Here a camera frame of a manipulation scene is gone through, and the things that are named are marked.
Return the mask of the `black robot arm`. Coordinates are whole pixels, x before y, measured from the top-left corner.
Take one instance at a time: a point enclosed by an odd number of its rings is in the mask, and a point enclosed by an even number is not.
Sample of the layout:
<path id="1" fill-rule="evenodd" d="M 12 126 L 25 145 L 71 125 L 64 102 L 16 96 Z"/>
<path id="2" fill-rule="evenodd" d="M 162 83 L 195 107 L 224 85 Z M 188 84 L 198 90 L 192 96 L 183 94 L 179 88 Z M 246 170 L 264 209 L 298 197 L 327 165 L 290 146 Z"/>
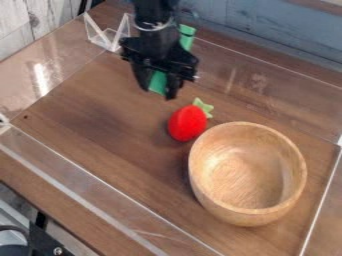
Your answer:
<path id="1" fill-rule="evenodd" d="M 195 80 L 199 58 L 182 45 L 179 0 L 132 0 L 136 36 L 119 40 L 121 59 L 139 87 L 148 91 L 156 74 L 164 76 L 164 98 L 172 100 L 186 81 Z"/>

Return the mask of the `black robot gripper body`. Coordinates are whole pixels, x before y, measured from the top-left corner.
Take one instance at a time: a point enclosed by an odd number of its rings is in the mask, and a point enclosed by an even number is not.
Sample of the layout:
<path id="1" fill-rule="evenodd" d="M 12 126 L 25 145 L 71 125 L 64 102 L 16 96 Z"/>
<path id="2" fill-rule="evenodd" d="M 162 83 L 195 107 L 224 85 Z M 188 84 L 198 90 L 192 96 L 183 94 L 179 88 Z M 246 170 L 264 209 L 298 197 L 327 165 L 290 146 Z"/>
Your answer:
<path id="1" fill-rule="evenodd" d="M 178 75 L 183 80 L 194 81 L 199 64 L 198 57 L 180 45 L 178 24 L 157 27 L 155 24 L 135 25 L 136 36 L 121 38 L 121 58 L 132 64 L 140 64 L 153 71 Z"/>

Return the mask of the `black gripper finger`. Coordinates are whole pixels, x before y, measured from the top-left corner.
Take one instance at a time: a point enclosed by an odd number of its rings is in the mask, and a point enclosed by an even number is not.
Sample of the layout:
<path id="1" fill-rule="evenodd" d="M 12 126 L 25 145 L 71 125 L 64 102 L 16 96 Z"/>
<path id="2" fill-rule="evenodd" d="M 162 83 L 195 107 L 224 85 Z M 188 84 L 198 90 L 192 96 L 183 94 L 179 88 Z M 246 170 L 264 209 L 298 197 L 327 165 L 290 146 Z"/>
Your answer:
<path id="1" fill-rule="evenodd" d="M 178 91 L 183 87 L 183 79 L 175 75 L 167 75 L 167 84 L 166 84 L 166 99 L 172 100 L 176 98 Z"/>
<path id="2" fill-rule="evenodd" d="M 151 79 L 152 79 L 155 71 L 151 68 L 144 67 L 143 65 L 136 64 L 136 63 L 132 64 L 132 71 L 133 71 L 133 75 L 135 75 L 139 87 L 144 91 L 148 91 L 149 83 L 151 83 Z"/>

